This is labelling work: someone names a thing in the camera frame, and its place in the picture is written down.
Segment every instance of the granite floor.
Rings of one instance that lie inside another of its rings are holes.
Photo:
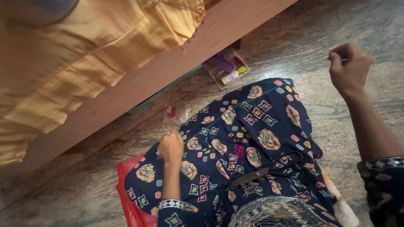
[[[404,2],[300,0],[258,28],[240,52],[251,67],[228,90],[270,77],[292,78],[324,151],[320,160],[359,217],[372,226],[356,170],[360,160],[349,112],[328,74],[328,51],[347,41],[375,57],[366,89],[374,106],[404,141]],[[220,91],[202,69],[125,114],[34,173],[0,180],[0,226],[126,226],[116,164],[147,151],[165,133],[166,103],[197,111]]]

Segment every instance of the wooden plank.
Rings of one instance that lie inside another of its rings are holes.
[[[222,0],[206,12],[202,32],[193,45],[186,45],[186,55],[179,47],[158,55],[115,87],[85,101],[62,126],[30,142],[24,161],[2,169],[2,174],[31,172],[45,165],[296,1]]]

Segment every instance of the red cushion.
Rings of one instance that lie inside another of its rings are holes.
[[[122,209],[124,210],[126,221],[128,223],[128,227],[156,227],[157,226],[157,218],[153,215],[150,215],[134,205],[129,199],[128,195],[125,192],[124,183],[125,177],[128,172],[136,166],[141,158],[145,155],[145,153],[140,154],[136,157],[133,157],[127,161],[121,162],[116,165],[116,171],[118,172],[119,181],[115,186],[116,190],[119,193],[119,197],[121,198]]]

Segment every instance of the black scissors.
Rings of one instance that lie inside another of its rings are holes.
[[[298,151],[284,153],[274,159],[272,166],[264,167],[233,181],[228,189],[237,185],[245,185],[252,180],[269,174],[276,177],[290,178],[295,182],[304,184],[313,176],[309,167],[306,166],[306,163],[310,163],[310,161],[312,161],[312,158],[308,154],[302,154]]]

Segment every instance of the sleeve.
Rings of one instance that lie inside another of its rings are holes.
[[[375,226],[404,226],[404,156],[359,162],[370,219]]]
[[[163,200],[158,205],[158,227],[186,226],[184,203],[179,200]]]

